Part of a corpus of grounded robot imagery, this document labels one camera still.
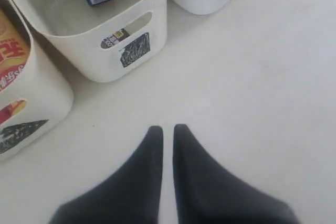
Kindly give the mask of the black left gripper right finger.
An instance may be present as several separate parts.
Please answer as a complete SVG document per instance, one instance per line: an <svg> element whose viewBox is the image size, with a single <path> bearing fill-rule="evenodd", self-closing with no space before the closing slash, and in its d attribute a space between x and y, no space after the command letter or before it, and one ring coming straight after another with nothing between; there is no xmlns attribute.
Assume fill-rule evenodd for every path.
<svg viewBox="0 0 336 224"><path fill-rule="evenodd" d="M185 124L174 127L173 177L179 223L300 222L285 202L220 165Z"/></svg>

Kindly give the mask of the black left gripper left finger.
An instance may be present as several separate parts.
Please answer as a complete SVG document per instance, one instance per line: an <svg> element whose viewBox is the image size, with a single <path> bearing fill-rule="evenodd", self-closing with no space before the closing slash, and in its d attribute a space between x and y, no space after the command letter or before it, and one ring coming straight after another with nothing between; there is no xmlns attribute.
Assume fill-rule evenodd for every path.
<svg viewBox="0 0 336 224"><path fill-rule="evenodd" d="M114 174L61 205L50 223L158 223L162 174L163 130L151 126Z"/></svg>

